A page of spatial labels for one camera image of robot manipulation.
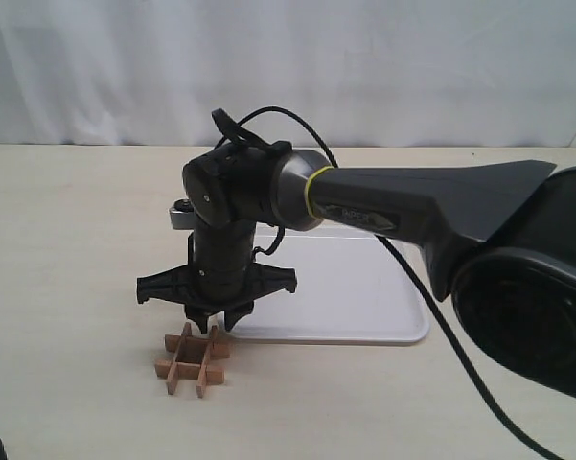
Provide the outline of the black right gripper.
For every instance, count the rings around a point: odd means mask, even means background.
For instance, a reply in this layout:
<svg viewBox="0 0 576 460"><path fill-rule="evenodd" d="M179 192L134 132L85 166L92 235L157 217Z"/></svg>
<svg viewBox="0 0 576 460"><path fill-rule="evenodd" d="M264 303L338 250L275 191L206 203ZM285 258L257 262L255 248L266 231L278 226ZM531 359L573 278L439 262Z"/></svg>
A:
<svg viewBox="0 0 576 460"><path fill-rule="evenodd" d="M231 332L254 309L254 302L297 287L295 270L255 261L254 224L195 226L188 238L188 262L136 281L136 299L180 304L202 334L209 317L224 312L223 328Z"/></svg>

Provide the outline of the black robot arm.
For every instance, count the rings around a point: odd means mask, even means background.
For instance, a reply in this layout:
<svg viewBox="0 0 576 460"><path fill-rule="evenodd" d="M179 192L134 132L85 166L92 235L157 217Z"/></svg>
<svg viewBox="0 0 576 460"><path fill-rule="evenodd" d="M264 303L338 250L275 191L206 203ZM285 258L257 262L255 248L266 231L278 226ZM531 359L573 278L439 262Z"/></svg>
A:
<svg viewBox="0 0 576 460"><path fill-rule="evenodd" d="M139 302L180 304L199 327L222 313L232 328L296 288L293 269L256 262L257 225L333 221L416 245L433 296L486 355L576 399L576 167L339 168L286 142L230 142L182 178L172 222L190 231L188 262L140 278Z"/></svg>

